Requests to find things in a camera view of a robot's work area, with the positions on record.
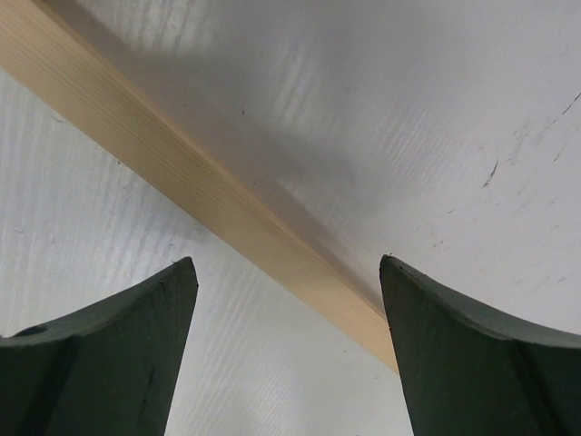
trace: wooden stick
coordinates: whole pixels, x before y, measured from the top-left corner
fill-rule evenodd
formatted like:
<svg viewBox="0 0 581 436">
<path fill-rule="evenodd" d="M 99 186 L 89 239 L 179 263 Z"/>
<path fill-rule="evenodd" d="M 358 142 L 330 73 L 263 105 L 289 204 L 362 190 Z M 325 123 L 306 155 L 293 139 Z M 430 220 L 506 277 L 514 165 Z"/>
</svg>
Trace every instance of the wooden stick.
<svg viewBox="0 0 581 436">
<path fill-rule="evenodd" d="M 384 312 L 39 0 L 0 0 L 0 66 L 397 370 Z"/>
</svg>

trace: black plastic part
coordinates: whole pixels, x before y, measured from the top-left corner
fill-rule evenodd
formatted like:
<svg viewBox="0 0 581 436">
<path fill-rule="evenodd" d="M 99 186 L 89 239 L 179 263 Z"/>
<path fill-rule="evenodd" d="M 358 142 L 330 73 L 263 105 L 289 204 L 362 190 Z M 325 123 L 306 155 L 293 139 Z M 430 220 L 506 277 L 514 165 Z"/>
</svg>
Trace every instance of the black plastic part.
<svg viewBox="0 0 581 436">
<path fill-rule="evenodd" d="M 0 434 L 163 435 L 197 290 L 185 258 L 0 339 Z"/>
<path fill-rule="evenodd" d="M 500 312 L 393 257 L 380 279 L 416 436 L 581 435 L 581 336 Z"/>
</svg>

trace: wooden beam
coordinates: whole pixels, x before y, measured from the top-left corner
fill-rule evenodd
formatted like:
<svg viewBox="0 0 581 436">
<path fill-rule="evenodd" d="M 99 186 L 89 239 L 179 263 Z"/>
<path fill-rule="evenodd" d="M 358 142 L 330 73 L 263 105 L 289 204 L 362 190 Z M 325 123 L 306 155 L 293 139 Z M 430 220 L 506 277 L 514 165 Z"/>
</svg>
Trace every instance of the wooden beam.
<svg viewBox="0 0 581 436">
<path fill-rule="evenodd" d="M 41 1 L 0 0 L 0 66 L 397 370 L 383 310 Z"/>
</svg>

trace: wood grain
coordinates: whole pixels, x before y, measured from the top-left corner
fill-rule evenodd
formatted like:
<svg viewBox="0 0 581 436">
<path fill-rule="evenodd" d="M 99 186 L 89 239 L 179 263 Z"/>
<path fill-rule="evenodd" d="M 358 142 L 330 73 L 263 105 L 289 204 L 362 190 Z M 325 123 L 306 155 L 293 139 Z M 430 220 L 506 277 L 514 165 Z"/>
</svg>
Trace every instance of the wood grain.
<svg viewBox="0 0 581 436">
<path fill-rule="evenodd" d="M 383 311 L 42 2 L 0 0 L 0 66 L 397 370 Z"/>
</svg>

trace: white wooden surface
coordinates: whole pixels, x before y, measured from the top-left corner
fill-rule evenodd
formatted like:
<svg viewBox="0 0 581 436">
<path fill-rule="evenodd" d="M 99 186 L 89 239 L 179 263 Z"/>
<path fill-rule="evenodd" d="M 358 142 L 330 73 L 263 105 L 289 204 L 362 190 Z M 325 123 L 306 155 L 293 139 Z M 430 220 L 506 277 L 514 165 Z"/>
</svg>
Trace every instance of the white wooden surface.
<svg viewBox="0 0 581 436">
<path fill-rule="evenodd" d="M 49 3 L 376 302 L 394 253 L 581 333 L 575 0 Z M 206 284 L 168 434 L 410 433 L 387 369 L 9 79 L 0 91 L 0 332 L 189 253 Z"/>
</svg>

